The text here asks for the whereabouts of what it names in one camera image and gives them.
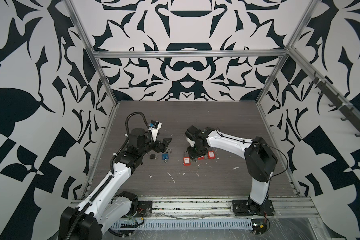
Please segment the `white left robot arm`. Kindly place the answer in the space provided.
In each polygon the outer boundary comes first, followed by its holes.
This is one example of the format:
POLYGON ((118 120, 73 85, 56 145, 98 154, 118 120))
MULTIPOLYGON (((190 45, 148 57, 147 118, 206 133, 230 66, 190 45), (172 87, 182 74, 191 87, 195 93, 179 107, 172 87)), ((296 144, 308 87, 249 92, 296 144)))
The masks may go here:
POLYGON ((150 151, 165 153, 172 138, 157 140, 158 129, 136 128, 126 137, 110 161, 110 171, 75 208, 67 207, 60 218, 60 240, 100 240, 121 217, 134 215, 138 197, 119 188, 150 151))

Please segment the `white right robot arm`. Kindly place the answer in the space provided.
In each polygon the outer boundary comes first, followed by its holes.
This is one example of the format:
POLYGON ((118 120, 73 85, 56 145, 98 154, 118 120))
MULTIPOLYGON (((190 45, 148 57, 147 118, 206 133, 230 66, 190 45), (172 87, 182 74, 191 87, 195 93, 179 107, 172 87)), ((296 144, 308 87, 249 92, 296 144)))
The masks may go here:
POLYGON ((263 138, 243 139, 217 129, 207 127, 200 130, 195 126, 190 126, 185 136, 190 144, 187 152, 192 160, 205 156, 209 148, 221 149, 245 160, 252 186, 247 200, 233 200, 236 216, 264 216, 269 213, 272 208, 269 188, 278 159, 263 138))

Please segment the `blue padlock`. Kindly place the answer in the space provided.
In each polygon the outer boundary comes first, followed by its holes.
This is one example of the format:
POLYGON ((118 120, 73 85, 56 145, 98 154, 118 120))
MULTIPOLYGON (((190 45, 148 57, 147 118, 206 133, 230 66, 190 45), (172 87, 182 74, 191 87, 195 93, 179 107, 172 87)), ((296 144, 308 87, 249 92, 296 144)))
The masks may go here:
POLYGON ((165 163, 169 160, 171 153, 172 153, 172 150, 170 148, 167 148, 167 150, 164 153, 162 153, 162 160, 165 163))

